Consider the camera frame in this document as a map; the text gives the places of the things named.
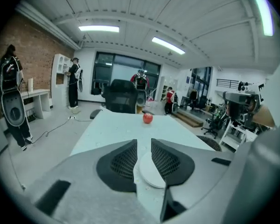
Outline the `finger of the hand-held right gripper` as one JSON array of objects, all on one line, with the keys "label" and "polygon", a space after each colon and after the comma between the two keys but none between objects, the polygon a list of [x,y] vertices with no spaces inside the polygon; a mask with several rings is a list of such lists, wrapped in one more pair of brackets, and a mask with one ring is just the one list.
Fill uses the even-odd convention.
[{"label": "finger of the hand-held right gripper", "polygon": [[250,95],[236,92],[224,92],[227,114],[238,123],[245,123],[249,116]]}]

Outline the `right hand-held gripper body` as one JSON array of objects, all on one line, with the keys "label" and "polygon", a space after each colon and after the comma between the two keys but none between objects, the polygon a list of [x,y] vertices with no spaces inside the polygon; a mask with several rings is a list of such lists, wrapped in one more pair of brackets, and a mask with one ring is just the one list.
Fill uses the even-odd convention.
[{"label": "right hand-held gripper body", "polygon": [[246,128],[253,127],[252,118],[256,114],[260,105],[263,103],[261,90],[264,88],[265,83],[239,82],[238,91],[241,93],[241,103],[239,105],[239,122]]}]

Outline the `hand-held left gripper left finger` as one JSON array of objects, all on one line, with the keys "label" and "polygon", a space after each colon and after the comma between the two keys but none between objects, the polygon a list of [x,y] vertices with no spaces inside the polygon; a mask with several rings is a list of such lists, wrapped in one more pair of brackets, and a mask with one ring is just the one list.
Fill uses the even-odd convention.
[{"label": "hand-held left gripper left finger", "polygon": [[61,224],[158,224],[137,197],[137,140],[74,154],[25,191],[31,203]]}]

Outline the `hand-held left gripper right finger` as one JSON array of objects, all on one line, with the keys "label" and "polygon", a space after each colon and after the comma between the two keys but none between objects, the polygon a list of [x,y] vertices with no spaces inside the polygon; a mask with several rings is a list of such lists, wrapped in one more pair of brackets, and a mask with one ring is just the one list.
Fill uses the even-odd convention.
[{"label": "hand-held left gripper right finger", "polygon": [[152,161],[165,181],[160,221],[165,222],[198,204],[219,182],[233,156],[151,140]]}]

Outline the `white round plate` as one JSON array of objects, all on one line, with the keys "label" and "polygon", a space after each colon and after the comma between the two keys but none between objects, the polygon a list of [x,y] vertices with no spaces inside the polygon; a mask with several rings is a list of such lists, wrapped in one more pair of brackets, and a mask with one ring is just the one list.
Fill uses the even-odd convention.
[{"label": "white round plate", "polygon": [[152,187],[158,188],[158,189],[165,188],[166,184],[159,173],[146,173],[145,172],[145,173],[141,173],[141,176]]},{"label": "white round plate", "polygon": [[154,162],[152,161],[152,153],[149,151],[145,153],[140,160],[140,174],[141,173],[159,173]]}]

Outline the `person's right forearm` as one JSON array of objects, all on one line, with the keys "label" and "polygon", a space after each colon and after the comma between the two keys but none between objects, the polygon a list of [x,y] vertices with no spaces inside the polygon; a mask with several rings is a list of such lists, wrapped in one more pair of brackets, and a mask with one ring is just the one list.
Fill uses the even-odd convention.
[{"label": "person's right forearm", "polygon": [[269,111],[268,107],[265,105],[261,105],[259,107],[258,112],[254,114],[252,117],[252,122],[270,128],[275,127],[275,122],[271,115],[271,112]]}]

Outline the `white rack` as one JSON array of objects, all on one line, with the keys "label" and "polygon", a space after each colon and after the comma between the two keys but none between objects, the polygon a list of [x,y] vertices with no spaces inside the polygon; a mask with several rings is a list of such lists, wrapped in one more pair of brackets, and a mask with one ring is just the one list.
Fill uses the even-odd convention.
[{"label": "white rack", "polygon": [[242,144],[253,142],[257,136],[257,134],[249,131],[241,125],[234,126],[233,122],[230,120],[219,145],[227,145],[228,147],[237,150]]}]

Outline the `glass door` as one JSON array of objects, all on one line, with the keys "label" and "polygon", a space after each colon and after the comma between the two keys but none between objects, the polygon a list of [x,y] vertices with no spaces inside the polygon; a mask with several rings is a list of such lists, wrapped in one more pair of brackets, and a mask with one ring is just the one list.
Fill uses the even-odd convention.
[{"label": "glass door", "polygon": [[207,96],[210,86],[211,67],[195,68],[192,70],[189,93],[196,91],[196,101],[198,102],[201,96]]}]

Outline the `dark wooden step platform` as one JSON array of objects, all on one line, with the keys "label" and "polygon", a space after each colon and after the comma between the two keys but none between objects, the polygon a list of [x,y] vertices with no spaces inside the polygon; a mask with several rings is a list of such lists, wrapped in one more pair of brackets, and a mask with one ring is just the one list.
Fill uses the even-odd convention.
[{"label": "dark wooden step platform", "polygon": [[193,128],[203,127],[203,120],[189,112],[178,109],[178,111],[173,115]]}]

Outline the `pile of clear plastic jugs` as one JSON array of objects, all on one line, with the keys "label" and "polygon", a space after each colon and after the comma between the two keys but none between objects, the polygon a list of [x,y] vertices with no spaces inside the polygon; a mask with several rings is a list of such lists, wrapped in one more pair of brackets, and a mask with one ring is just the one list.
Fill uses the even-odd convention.
[{"label": "pile of clear plastic jugs", "polygon": [[158,101],[155,101],[153,99],[153,97],[148,97],[147,101],[146,101],[146,104],[145,104],[145,108],[146,109],[155,109],[155,108],[158,107],[158,105],[159,105]]}]

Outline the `long ceiling light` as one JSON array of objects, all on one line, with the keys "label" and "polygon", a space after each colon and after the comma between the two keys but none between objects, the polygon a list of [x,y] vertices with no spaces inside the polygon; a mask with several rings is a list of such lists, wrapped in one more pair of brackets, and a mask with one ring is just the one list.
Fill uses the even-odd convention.
[{"label": "long ceiling light", "polygon": [[173,45],[173,44],[171,44],[171,43],[169,43],[167,41],[164,41],[164,40],[162,40],[162,39],[160,39],[158,37],[153,37],[152,38],[152,42],[156,43],[158,45],[161,45],[161,46],[163,46],[163,47],[165,47],[165,48],[167,48],[167,49],[169,49],[171,51],[174,51],[175,53],[177,53],[179,55],[185,54],[184,50],[182,50],[182,49],[178,48],[177,46],[175,46],[175,45]]},{"label": "long ceiling light", "polygon": [[106,26],[106,25],[89,25],[89,26],[79,26],[80,31],[105,31],[105,32],[119,32],[119,27],[117,26]]},{"label": "long ceiling light", "polygon": [[273,36],[273,19],[267,0],[255,1],[260,12],[264,35]]}]

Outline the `black backpack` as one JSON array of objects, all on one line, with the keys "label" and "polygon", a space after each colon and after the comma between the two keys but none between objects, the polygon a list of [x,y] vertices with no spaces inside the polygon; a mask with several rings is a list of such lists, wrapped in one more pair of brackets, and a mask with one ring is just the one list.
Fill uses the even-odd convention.
[{"label": "black backpack", "polygon": [[17,90],[20,83],[20,68],[14,56],[0,60],[0,90],[2,93]]},{"label": "black backpack", "polygon": [[133,80],[133,83],[137,90],[147,90],[148,81],[144,73],[137,73]]}]

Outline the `black mesh office chair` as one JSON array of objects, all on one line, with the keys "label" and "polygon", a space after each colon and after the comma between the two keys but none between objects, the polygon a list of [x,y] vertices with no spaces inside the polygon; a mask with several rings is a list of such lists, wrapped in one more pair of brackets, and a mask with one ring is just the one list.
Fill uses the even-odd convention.
[{"label": "black mesh office chair", "polygon": [[138,91],[128,80],[114,79],[101,95],[105,99],[105,108],[118,113],[137,113]]}]

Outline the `white desk with drawers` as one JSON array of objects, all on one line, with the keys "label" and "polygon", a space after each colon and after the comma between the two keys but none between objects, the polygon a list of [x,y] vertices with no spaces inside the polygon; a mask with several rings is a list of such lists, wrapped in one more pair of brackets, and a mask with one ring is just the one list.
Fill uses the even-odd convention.
[{"label": "white desk with drawers", "polygon": [[49,90],[38,89],[21,93],[23,100],[32,98],[33,102],[24,105],[26,116],[31,116],[34,112],[37,119],[47,119],[51,115]]}]

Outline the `large dark-framed window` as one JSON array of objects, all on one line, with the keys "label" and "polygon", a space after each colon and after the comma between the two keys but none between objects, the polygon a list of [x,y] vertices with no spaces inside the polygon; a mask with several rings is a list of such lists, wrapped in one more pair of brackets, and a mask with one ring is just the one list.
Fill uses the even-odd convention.
[{"label": "large dark-framed window", "polygon": [[148,78],[147,96],[156,98],[161,66],[145,60],[114,53],[97,52],[91,82],[91,94],[100,95],[114,79],[131,80],[143,70]]}]

